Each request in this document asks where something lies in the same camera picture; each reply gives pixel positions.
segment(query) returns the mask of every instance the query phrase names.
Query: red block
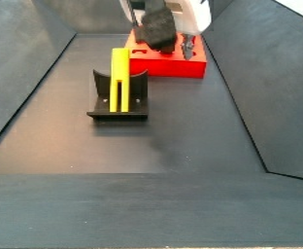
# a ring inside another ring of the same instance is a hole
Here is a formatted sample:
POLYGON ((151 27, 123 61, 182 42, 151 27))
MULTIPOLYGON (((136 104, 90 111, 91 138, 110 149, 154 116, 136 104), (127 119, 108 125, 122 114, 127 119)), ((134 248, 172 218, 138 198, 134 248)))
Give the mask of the red block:
POLYGON ((151 51, 144 43, 135 44, 130 32, 126 40, 126 48, 130 49, 130 75, 139 74, 147 69, 150 76, 203 78, 207 59, 200 36, 194 39, 194 57, 190 60, 184 60, 182 55, 182 40, 183 37, 178 34, 175 51, 171 54, 160 54, 151 51))

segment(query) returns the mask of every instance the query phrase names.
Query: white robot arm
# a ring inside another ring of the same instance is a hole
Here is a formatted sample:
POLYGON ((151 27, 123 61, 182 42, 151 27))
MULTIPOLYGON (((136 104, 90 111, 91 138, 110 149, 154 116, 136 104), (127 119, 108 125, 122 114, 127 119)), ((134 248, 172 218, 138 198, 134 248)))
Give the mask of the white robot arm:
MULTIPOLYGON (((126 18, 131 20, 131 14, 126 0, 119 0, 126 13, 126 18)), ((211 13, 208 0, 164 0, 167 8, 172 12, 176 32, 182 33, 183 43, 182 53, 186 59, 192 56, 192 38, 199 35, 211 23, 211 13)), ((143 10, 132 10, 136 22, 144 15, 143 10)))

